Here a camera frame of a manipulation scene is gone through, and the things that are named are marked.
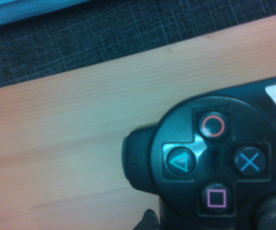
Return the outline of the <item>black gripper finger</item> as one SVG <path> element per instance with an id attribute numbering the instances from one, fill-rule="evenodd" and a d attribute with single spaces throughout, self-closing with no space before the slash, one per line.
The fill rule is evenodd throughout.
<path id="1" fill-rule="evenodd" d="M 156 213 L 151 209 L 146 210 L 140 222 L 133 229 L 134 230 L 159 230 L 160 223 Z"/>

